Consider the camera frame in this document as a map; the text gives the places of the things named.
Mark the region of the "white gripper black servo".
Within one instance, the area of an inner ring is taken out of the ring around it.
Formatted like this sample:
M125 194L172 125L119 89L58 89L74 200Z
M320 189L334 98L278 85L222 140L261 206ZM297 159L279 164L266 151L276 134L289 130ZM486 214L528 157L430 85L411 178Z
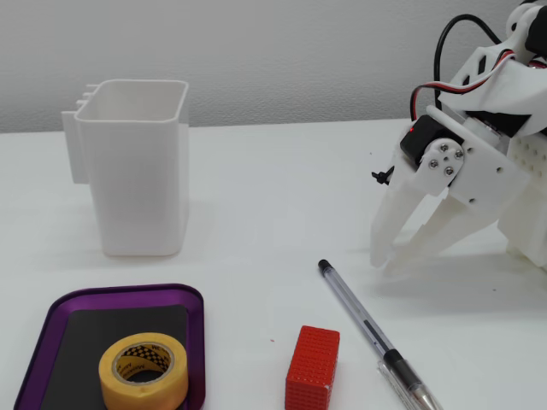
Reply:
M498 142L477 120L461 124L428 107L394 150L390 183L371 226L371 265L388 261L397 235L425 196L448 193L388 261L386 272L435 256L496 222L529 181L497 149Z

